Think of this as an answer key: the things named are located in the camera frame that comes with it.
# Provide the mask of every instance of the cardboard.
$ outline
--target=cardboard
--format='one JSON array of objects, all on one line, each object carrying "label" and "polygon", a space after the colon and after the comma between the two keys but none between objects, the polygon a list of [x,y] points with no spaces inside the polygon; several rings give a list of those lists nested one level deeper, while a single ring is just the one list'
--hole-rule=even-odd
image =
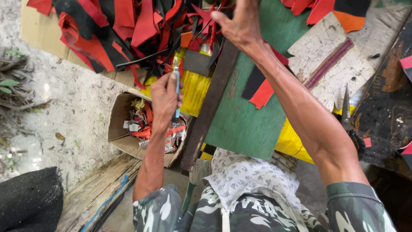
[{"label": "cardboard", "polygon": [[[60,41],[61,29],[58,25],[59,18],[57,15],[55,13],[51,13],[50,16],[40,14],[36,9],[26,6],[27,2],[28,0],[22,0],[21,2],[21,38],[37,49],[90,69],[76,54],[70,51],[69,48]],[[146,70],[137,69],[137,75],[141,83],[144,82],[146,73]],[[131,70],[123,72],[107,72],[105,70],[100,74],[134,88],[134,78]]]},{"label": "cardboard", "polygon": [[[131,101],[139,97],[151,101],[150,97],[147,97],[135,89],[129,89],[116,96],[110,113],[107,139],[109,143],[122,152],[143,160],[146,149],[141,149],[139,147],[139,140],[131,137],[129,132],[123,128],[124,121],[130,119],[129,110],[134,109],[134,107],[131,106]],[[169,168],[173,164],[182,151],[184,143],[184,140],[179,143],[179,147],[175,153],[167,153],[164,155],[164,167]]]}]

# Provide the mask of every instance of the wooden plank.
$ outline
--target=wooden plank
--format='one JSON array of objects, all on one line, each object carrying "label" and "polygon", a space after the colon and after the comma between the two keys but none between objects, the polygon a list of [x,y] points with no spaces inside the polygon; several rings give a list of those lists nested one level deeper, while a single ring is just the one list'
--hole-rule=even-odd
[{"label": "wooden plank", "polygon": [[189,136],[189,140],[183,153],[180,167],[184,170],[192,171],[193,166],[196,164],[197,155],[199,154],[210,124],[215,116],[227,81],[230,76],[233,76],[232,71],[238,54],[239,50],[227,40],[215,72],[213,73],[199,116],[194,124],[192,133]]},{"label": "wooden plank", "polygon": [[399,59],[412,55],[412,15],[401,26],[399,36],[371,81],[353,116],[353,124],[372,147],[363,161],[396,171],[412,179],[412,173],[394,150],[411,141],[412,83],[403,73]]},{"label": "wooden plank", "polygon": [[85,231],[92,231],[104,212],[115,202],[128,186],[133,185],[142,161],[124,154],[112,159],[79,182],[63,199],[63,211],[56,232],[79,231],[82,225],[93,218],[103,202],[108,200],[121,186],[124,175],[127,182],[122,190],[106,203]]},{"label": "wooden plank", "polygon": [[294,56],[289,59],[289,68],[305,86],[319,76],[314,87],[308,89],[330,112],[334,105],[342,108],[346,83],[349,84],[349,97],[352,97],[375,72],[348,39],[332,12],[296,41],[288,52]]},{"label": "wooden plank", "polygon": [[[280,1],[260,1],[260,29],[264,39],[283,55],[287,49],[309,30],[306,19],[310,11],[295,16]],[[255,105],[241,97],[253,63],[244,54],[238,57],[234,73],[220,101],[206,143],[269,159],[272,156],[286,115],[277,97],[273,95],[266,106]]]}]

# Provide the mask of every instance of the dirt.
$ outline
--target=dirt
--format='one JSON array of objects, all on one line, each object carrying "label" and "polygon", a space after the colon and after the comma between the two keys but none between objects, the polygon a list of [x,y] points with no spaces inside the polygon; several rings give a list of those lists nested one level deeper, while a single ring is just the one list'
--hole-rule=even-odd
[{"label": "dirt", "polygon": [[[0,172],[0,182],[58,166],[63,186],[70,190],[92,170],[121,153],[107,142],[107,128],[115,96],[126,86],[67,61],[58,64],[58,57],[29,46],[19,37],[20,8],[20,1],[0,1],[0,46],[18,47],[33,62],[34,82],[29,85],[35,92],[34,101],[54,100],[41,113],[8,111],[36,136],[12,129],[13,136],[5,138],[7,146],[0,144],[0,159],[7,165],[4,173]],[[4,119],[0,124],[1,135],[1,130],[10,125]],[[66,139],[57,139],[56,133]]]}]

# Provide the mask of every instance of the orange leather scrap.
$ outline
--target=orange leather scrap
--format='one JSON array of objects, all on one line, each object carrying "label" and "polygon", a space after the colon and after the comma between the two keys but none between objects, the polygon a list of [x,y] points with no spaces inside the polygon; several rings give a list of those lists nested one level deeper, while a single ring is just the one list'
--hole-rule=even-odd
[{"label": "orange leather scrap", "polygon": [[192,35],[192,32],[186,32],[186,33],[182,33],[182,37],[180,39],[180,45],[181,47],[189,47],[190,41],[192,41],[192,38],[194,37],[194,35]]},{"label": "orange leather scrap", "polygon": [[351,14],[336,10],[333,11],[333,14],[339,20],[340,24],[342,24],[342,27],[345,29],[346,33],[350,31],[358,31],[362,29],[365,24],[365,17],[353,16]]},{"label": "orange leather scrap", "polygon": [[154,16],[153,16],[153,1],[152,0],[142,0],[142,8],[140,10],[140,15],[137,18],[136,25],[134,27],[133,37],[131,40],[131,45],[133,47],[138,47],[146,40],[150,39],[157,34],[155,28]]},{"label": "orange leather scrap", "polygon": [[257,109],[260,109],[266,105],[273,93],[274,91],[266,79],[249,101],[255,104]]},{"label": "orange leather scrap", "polygon": [[26,6],[33,7],[37,12],[49,16],[52,9],[52,0],[29,0]]}]

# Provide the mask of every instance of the scissors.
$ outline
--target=scissors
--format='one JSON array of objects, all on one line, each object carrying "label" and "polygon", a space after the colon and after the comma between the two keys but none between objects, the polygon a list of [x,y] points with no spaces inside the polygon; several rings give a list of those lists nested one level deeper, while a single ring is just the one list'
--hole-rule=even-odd
[{"label": "scissors", "polygon": [[352,128],[351,122],[352,118],[349,106],[349,88],[348,83],[346,83],[345,96],[343,98],[342,106],[342,118],[340,119],[340,123],[342,124],[342,127],[345,129],[345,131],[348,133],[349,137],[355,144],[355,147],[358,150],[358,157],[359,159],[361,159],[365,151],[366,145],[363,141],[362,136]]}]

